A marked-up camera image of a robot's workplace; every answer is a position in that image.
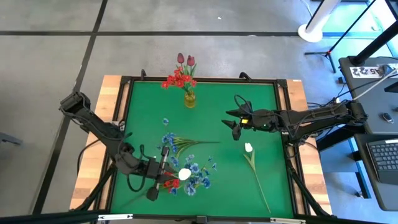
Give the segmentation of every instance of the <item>keyboard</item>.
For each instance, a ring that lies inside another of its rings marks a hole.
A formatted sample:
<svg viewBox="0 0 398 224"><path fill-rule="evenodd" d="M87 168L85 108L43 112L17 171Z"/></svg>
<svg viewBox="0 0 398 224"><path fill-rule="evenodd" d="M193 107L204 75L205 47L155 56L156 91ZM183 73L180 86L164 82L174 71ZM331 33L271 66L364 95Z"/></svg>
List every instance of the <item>keyboard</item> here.
<svg viewBox="0 0 398 224"><path fill-rule="evenodd" d="M377 179L398 185L398 139L367 143Z"/></svg>

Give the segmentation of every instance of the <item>green table surface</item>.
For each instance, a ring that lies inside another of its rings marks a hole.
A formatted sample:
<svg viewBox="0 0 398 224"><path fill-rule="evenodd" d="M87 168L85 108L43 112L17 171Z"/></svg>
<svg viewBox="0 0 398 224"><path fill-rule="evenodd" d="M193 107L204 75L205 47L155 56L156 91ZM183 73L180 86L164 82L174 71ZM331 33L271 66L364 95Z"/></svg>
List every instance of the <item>green table surface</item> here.
<svg viewBox="0 0 398 224"><path fill-rule="evenodd" d="M274 87L259 84L198 83L195 88L197 105L185 107L183 90L161 89L160 82L134 82L126 122L126 133L132 136L126 141L136 149L145 145L145 154L160 159L156 146L166 132L173 132L186 139L219 141L218 144L199 144L188 148L179 157L180 166L185 158L194 154L194 162L203 166L209 156L217 163L217 171L211 170L211 187L197 188L194 196L188 196L183 187L174 196L161 190L159 198L152 202L145 197L145 190L153 180L146 180L144 190L131 192L126 176L118 174L111 205L112 213L145 215L207 215L217 217L280 217L292 218L292 202L282 149L280 133L242 130L240 140L234 141L231 130L222 119L235 118L225 113L237 108L233 96L239 94L252 102L254 110L277 109ZM163 118L170 123L165 127ZM256 151L256 169L268 201L268 212L256 182L254 173L244 158L244 143L250 142ZM130 176L132 186L138 188L141 177Z"/></svg>

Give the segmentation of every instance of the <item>vase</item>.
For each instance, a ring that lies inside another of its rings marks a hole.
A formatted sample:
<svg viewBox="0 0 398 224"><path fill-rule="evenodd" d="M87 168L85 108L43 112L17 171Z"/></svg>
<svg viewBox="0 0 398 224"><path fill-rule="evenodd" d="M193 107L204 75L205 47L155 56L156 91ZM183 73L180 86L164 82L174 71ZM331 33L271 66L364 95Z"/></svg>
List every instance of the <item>vase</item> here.
<svg viewBox="0 0 398 224"><path fill-rule="evenodd" d="M191 94L185 93L184 103L187 108L194 108L196 105L196 100L197 97L195 96L194 92L191 92Z"/></svg>

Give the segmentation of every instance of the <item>white flower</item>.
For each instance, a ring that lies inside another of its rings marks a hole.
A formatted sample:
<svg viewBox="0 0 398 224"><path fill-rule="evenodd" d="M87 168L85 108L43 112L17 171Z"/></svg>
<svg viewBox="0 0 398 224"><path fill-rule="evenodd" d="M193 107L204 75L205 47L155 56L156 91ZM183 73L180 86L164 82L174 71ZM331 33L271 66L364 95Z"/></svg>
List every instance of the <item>white flower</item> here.
<svg viewBox="0 0 398 224"><path fill-rule="evenodd" d="M251 151L253 151L253 147L251 147L250 143L244 143L244 150L246 152L251 152Z"/></svg>
<svg viewBox="0 0 398 224"><path fill-rule="evenodd" d="M178 172L178 178L180 180L187 180L191 176L191 170L183 168Z"/></svg>

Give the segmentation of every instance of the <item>wooden table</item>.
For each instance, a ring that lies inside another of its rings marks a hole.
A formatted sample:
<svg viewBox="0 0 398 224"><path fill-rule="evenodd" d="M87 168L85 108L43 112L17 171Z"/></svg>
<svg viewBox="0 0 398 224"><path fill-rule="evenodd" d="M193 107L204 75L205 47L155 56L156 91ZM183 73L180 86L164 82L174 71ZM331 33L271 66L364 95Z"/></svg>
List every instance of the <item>wooden table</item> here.
<svg viewBox="0 0 398 224"><path fill-rule="evenodd" d="M120 75L105 75L101 90L99 92L98 101L95 108L95 113L105 122L112 121L114 109L116 106L116 99L118 97L119 86L121 82ZM287 80L289 91L290 105L293 110L302 111L307 110L307 101L305 99L303 84L301 80ZM124 113L124 105L126 104L126 93L128 85L125 85L123 90L123 97L119 109L118 118L121 119ZM284 94L282 88L279 88L279 94L282 102L282 109L285 109ZM93 134L88 135L87 144L96 140ZM308 142L316 144L314 139L308 139ZM105 146L98 142L87 149L81 160L80 171L76 180L75 190L73 191L70 208L76 208L84 201L90 194L95 185L98 183L103 165L105 155ZM319 159L318 151L311 146L305 144L300 146L300 157L302 161L302 169L305 179L305 185L315 198L315 200L322 206L322 208L331 214L331 207L329 203L328 193L326 191L326 184L323 178L322 167ZM106 197L109 189L109 181L103 190L102 199L99 207L104 208ZM300 214L304 214L302 194L300 189L295 184L295 194L297 200L297 208Z"/></svg>

